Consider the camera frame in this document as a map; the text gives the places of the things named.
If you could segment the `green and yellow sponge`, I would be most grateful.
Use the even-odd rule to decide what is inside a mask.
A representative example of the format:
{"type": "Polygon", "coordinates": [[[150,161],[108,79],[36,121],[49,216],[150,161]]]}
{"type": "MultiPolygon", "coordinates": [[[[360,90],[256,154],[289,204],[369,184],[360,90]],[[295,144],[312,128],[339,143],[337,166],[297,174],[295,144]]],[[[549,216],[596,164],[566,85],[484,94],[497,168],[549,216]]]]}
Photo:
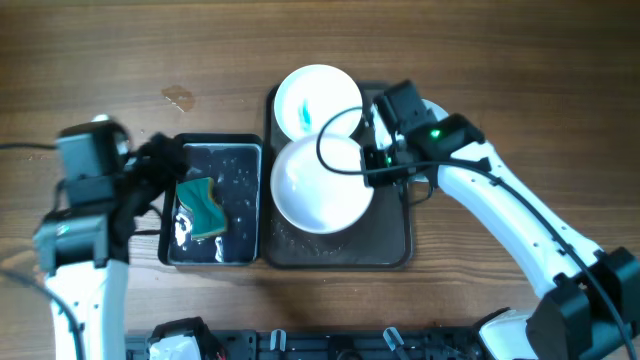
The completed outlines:
{"type": "Polygon", "coordinates": [[[193,239],[205,239],[227,231],[227,217],[214,199],[213,186],[214,180],[210,177],[192,179],[176,185],[178,200],[193,216],[193,239]]]}

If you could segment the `white plate front stained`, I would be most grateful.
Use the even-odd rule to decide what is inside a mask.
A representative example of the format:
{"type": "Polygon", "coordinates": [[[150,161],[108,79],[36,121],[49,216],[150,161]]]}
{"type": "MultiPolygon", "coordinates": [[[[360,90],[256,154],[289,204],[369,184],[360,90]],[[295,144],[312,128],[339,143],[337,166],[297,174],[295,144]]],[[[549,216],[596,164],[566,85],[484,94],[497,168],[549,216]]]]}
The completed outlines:
{"type": "Polygon", "coordinates": [[[332,234],[355,224],[367,211],[374,190],[355,176],[361,147],[348,137],[324,135],[316,153],[315,135],[286,144],[273,164],[270,190],[281,215],[312,234],[332,234]]]}

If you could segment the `light blue stained plate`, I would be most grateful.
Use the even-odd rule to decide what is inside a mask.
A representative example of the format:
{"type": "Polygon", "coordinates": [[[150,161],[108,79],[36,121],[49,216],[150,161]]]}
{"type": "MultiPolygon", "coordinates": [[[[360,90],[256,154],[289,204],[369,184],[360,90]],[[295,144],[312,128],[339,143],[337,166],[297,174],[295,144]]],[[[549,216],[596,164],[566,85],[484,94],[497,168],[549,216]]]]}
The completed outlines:
{"type": "MultiPolygon", "coordinates": [[[[422,103],[426,110],[435,116],[437,121],[441,121],[449,116],[443,108],[429,100],[423,99],[422,103]]],[[[372,124],[374,129],[375,148],[377,150],[381,150],[384,156],[390,155],[393,150],[407,150],[405,137],[400,134],[392,135],[387,130],[376,105],[371,106],[370,112],[372,115],[372,124]]],[[[411,175],[408,178],[408,181],[428,183],[430,181],[430,177],[433,178],[432,184],[438,187],[438,168],[424,173],[411,175]]],[[[367,178],[367,181],[368,185],[374,188],[388,186],[394,183],[394,180],[386,179],[383,174],[370,175],[367,178]]]]}

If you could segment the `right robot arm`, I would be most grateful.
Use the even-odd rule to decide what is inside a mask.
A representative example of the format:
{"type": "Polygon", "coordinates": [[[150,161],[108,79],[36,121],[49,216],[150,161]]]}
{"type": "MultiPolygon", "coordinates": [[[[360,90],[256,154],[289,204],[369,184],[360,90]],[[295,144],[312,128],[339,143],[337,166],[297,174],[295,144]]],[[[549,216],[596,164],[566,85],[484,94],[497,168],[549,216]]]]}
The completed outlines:
{"type": "Polygon", "coordinates": [[[428,105],[410,81],[373,100],[376,134],[390,138],[363,153],[374,187],[422,174],[499,241],[539,299],[531,311],[506,309],[478,333],[494,359],[602,359],[626,347],[639,354],[639,261],[605,252],[571,228],[507,167],[483,132],[460,114],[428,105]]]}

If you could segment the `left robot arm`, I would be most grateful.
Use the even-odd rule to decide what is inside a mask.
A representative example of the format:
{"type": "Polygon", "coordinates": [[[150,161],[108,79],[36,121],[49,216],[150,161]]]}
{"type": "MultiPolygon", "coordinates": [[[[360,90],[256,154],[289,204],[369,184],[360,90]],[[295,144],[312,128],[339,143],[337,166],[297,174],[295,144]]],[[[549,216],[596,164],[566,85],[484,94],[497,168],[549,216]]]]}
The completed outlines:
{"type": "Polygon", "coordinates": [[[50,296],[59,359],[123,359],[129,240],[136,218],[188,170],[175,139],[132,149],[111,118],[62,130],[56,140],[68,206],[42,220],[33,241],[50,296]]]}

